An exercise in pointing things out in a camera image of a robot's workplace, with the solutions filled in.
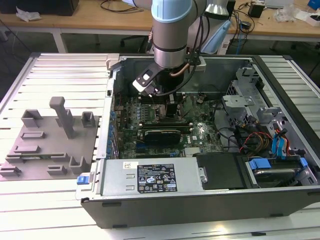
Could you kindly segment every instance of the metal bracket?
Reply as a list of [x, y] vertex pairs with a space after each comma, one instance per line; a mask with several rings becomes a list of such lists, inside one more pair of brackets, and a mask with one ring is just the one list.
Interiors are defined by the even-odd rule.
[[272, 120], [274, 120], [278, 114], [281, 114], [281, 113], [282, 111], [280, 107], [269, 107], [269, 108], [261, 107], [256, 112], [256, 115], [261, 124], [268, 124]]
[[208, 182], [208, 177], [206, 174], [206, 170], [203, 167], [199, 167], [199, 175], [200, 175], [201, 182], [203, 184], [206, 184]]
[[225, 105], [229, 108], [245, 108], [247, 106], [255, 105], [255, 102], [250, 96], [240, 95], [225, 95], [223, 96]]
[[120, 54], [119, 53], [111, 53], [108, 54], [107, 58], [106, 58], [106, 68], [108, 70], [111, 70], [113, 68], [113, 66], [117, 63], [119, 63], [120, 60]]

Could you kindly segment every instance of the motherboard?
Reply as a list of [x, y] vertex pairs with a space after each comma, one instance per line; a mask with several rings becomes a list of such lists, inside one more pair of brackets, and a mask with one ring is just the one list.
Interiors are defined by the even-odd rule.
[[196, 153], [221, 152], [212, 118], [218, 102], [201, 94], [188, 94], [177, 103], [176, 114], [168, 117], [157, 99], [117, 98], [119, 158], [192, 157]]

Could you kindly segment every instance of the white sticker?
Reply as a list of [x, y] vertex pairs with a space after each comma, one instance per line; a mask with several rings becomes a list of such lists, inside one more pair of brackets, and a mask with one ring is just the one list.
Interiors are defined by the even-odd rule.
[[123, 162], [123, 169], [136, 169], [139, 165], [137, 161], [124, 161]]

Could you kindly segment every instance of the green circuit board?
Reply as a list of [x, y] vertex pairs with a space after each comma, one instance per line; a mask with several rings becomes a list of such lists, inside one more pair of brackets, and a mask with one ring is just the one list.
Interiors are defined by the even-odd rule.
[[[118, 130], [122, 136], [119, 147], [121, 159], [159, 158], [159, 157], [191, 157], [191, 152], [221, 152], [223, 145], [217, 137], [216, 127], [210, 118], [217, 101], [201, 101], [198, 94], [188, 95], [178, 105], [179, 116], [161, 117], [158, 113], [163, 108], [161, 104], [141, 104], [137, 98], [128, 99], [123, 105], [119, 118]], [[171, 146], [148, 146], [139, 134], [144, 129], [143, 124], [189, 124], [188, 134], [181, 134], [180, 142]]]

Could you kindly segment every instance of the white paper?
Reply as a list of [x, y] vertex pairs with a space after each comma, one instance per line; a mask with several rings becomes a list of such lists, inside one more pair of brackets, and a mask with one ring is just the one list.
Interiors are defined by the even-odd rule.
[[123, 169], [137, 169], [139, 162], [137, 161], [124, 161]]
[[297, 14], [294, 16], [296, 19], [306, 21], [307, 18], [311, 15], [312, 13], [306, 12], [306, 11], [299, 11]]
[[38, 12], [27, 12], [22, 11], [21, 9], [16, 8], [17, 13], [15, 14], [18, 18], [22, 19], [23, 21], [26, 21], [27, 23], [32, 20], [39, 20], [41, 19], [40, 14]]

